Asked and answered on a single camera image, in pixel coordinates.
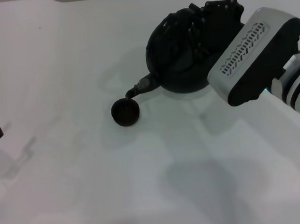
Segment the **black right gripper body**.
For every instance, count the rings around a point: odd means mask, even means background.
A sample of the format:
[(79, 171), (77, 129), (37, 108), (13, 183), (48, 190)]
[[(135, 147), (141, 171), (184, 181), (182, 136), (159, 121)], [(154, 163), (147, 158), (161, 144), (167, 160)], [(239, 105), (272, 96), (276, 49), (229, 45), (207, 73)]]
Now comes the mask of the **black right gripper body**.
[(204, 60), (207, 62), (218, 58), (242, 29), (244, 7), (239, 2), (206, 4), (201, 11)]

